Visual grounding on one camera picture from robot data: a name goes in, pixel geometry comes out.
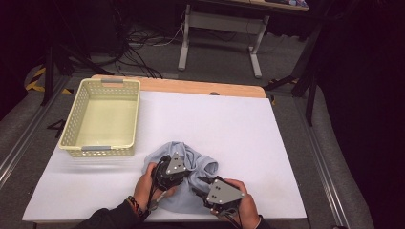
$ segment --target crumpled fabric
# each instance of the crumpled fabric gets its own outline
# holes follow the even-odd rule
[[[163,156],[173,156],[176,152],[191,174],[178,186],[172,197],[160,201],[159,207],[176,213],[209,214],[209,210],[203,206],[203,200],[196,196],[191,188],[196,187],[206,193],[209,192],[209,185],[197,177],[215,177],[218,162],[213,158],[201,155],[183,142],[172,141],[145,158],[142,173],[146,172],[150,162],[158,163]]]

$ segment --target sleeve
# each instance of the sleeve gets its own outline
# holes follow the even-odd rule
[[[270,224],[263,219],[262,215],[259,215],[260,222],[257,225],[256,229],[271,229]]]
[[[133,228],[140,223],[139,217],[132,210],[129,202],[124,200],[117,208],[97,210],[88,219],[80,222],[73,229],[116,229]]]

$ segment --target white table surface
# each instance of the white table surface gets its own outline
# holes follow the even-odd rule
[[[306,217],[268,99],[142,91],[135,155],[73,158],[56,146],[23,220],[82,220],[117,207],[133,194],[144,158],[169,141],[216,159],[220,177],[242,180],[265,219]],[[148,218],[215,219],[208,209],[206,215],[158,209]]]

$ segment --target hand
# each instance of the hand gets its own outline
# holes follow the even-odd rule
[[[243,182],[236,179],[225,179],[225,181],[238,187],[239,190],[245,194],[245,197],[241,199],[241,203],[239,205],[239,216],[236,215],[233,217],[233,219],[240,225],[242,222],[244,229],[256,228],[257,224],[260,222],[260,217],[257,213],[256,204],[254,203],[252,195],[247,192]],[[217,215],[218,212],[211,211],[211,214]],[[226,217],[218,217],[218,219],[228,221]]]
[[[149,200],[149,193],[152,187],[152,170],[157,166],[156,163],[149,163],[148,168],[146,169],[146,173],[142,175],[137,183],[137,186],[135,187],[134,191],[134,199],[137,201],[140,209],[144,212],[146,210],[146,206],[148,204]],[[170,196],[173,196],[173,194],[176,192],[177,187],[173,187],[169,190],[167,190],[166,194],[164,195],[165,198],[168,198]],[[154,187],[156,189],[155,193],[152,196],[152,200],[157,199],[162,193],[162,190],[159,190],[158,188]]]

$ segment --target plastic basket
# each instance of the plastic basket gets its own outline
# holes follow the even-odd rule
[[[59,140],[71,156],[132,156],[140,83],[83,79]]]

